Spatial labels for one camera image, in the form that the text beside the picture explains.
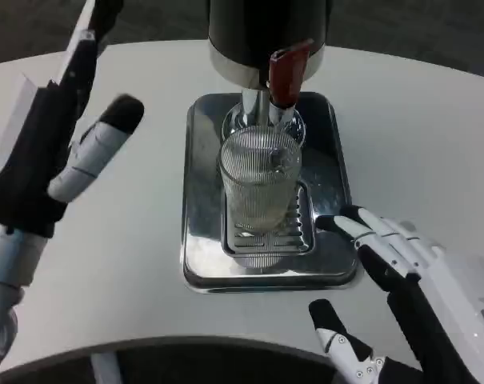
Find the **white table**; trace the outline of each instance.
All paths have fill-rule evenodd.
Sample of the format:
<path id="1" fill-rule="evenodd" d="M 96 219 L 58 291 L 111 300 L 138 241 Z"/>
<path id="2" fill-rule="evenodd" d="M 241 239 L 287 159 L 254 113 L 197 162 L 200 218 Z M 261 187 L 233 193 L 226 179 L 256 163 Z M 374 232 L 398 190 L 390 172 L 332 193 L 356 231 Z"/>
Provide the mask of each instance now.
<path id="1" fill-rule="evenodd" d="M 338 118 L 355 203 L 410 219 L 462 252 L 484 254 L 484 78 L 422 62 L 328 48 L 305 90 Z M 61 54 L 0 64 L 0 126 L 20 71 L 40 84 Z M 328 298 L 379 353 L 414 361 L 385 295 L 368 277 L 345 290 L 199 294 L 179 261 L 188 107 L 238 91 L 214 72 L 206 42 L 110 47 L 79 130 L 121 92 L 146 116 L 99 180 L 66 212 L 18 308 L 3 370 L 88 346 L 217 335 L 321 353 L 307 311 Z"/>

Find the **white robotic finger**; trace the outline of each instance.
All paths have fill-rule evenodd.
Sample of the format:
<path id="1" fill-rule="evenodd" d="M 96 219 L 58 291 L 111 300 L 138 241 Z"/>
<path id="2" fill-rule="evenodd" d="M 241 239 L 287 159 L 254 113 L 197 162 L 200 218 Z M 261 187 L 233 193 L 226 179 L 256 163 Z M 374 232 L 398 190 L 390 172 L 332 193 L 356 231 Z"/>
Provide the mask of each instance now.
<path id="1" fill-rule="evenodd" d="M 383 218 L 372 214 L 365 208 L 359 208 L 358 215 L 379 236 L 385 237 L 396 233 L 396 230 L 389 226 Z"/>
<path id="2" fill-rule="evenodd" d="M 398 224 L 395 220 L 389 218 L 384 219 L 386 224 L 393 228 L 397 233 L 401 234 L 413 248 L 416 249 L 419 256 L 424 260 L 424 267 L 427 268 L 437 258 L 436 252 L 429 247 L 426 242 L 418 235 L 408 231 L 406 228 Z"/>
<path id="3" fill-rule="evenodd" d="M 373 231 L 367 226 L 359 224 L 358 222 L 352 220 L 351 218 L 346 218 L 345 216 L 334 216 L 333 221 L 340 230 L 345 232 L 354 240 L 360 238 L 361 236 L 373 233 Z"/>
<path id="4" fill-rule="evenodd" d="M 357 239 L 355 249 L 359 250 L 363 246 L 371 248 L 391 269 L 395 270 L 403 278 L 409 273 L 416 272 L 416 268 L 401 256 L 387 240 L 376 234 L 368 234 Z"/>

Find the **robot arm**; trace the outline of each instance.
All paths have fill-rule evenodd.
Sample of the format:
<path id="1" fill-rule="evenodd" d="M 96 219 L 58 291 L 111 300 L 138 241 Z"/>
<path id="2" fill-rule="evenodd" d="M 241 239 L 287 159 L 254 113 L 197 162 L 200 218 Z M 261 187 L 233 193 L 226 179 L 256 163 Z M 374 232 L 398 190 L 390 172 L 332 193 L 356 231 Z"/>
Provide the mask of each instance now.
<path id="1" fill-rule="evenodd" d="M 120 96 L 69 148 L 100 45 L 121 8 L 122 0 L 87 0 L 58 75 L 46 87 L 24 80 L 0 134 L 0 363 L 16 334 L 13 307 L 31 284 L 55 223 L 142 119 L 143 104 Z"/>
<path id="2" fill-rule="evenodd" d="M 388 304 L 422 367 L 422 382 L 484 383 L 484 258 L 448 254 L 360 207 L 320 217 L 316 224 L 352 242 L 368 275 L 389 293 Z M 312 305 L 313 318 L 319 307 L 322 304 Z M 318 332 L 323 345 L 326 334 L 335 345 L 340 332 L 332 331 L 337 333 Z M 339 358 L 330 359 L 341 366 L 336 363 Z"/>

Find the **clear drinking glass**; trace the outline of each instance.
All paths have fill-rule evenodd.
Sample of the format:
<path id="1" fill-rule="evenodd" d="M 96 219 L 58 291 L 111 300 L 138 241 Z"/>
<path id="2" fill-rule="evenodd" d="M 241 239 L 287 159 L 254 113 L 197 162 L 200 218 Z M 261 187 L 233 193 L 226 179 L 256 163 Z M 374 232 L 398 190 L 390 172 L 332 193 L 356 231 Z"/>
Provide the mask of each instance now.
<path id="1" fill-rule="evenodd" d="M 233 221 L 252 232 L 275 228 L 294 196 L 300 145 L 272 127 L 252 126 L 224 141 L 218 159 Z"/>

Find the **drip tray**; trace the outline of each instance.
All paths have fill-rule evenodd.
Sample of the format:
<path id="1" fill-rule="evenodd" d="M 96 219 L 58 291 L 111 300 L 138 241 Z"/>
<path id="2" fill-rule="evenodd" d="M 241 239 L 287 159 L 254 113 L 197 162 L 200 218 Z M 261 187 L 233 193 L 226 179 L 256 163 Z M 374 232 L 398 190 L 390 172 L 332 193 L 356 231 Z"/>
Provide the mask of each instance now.
<path id="1" fill-rule="evenodd" d="M 252 234 L 233 222 L 227 204 L 225 251 L 233 257 L 298 256 L 313 249 L 313 233 L 306 188 L 297 185 L 296 197 L 290 202 L 282 223 L 271 232 Z"/>
<path id="2" fill-rule="evenodd" d="M 316 230 L 319 215 L 350 204 L 334 110 L 320 94 L 301 93 L 306 124 L 296 198 L 274 231 L 251 234 L 226 208 L 217 156 L 222 121 L 240 94 L 208 94 L 189 110 L 183 187 L 182 266 L 201 292 L 321 289 L 354 278 L 358 262 L 337 234 Z"/>

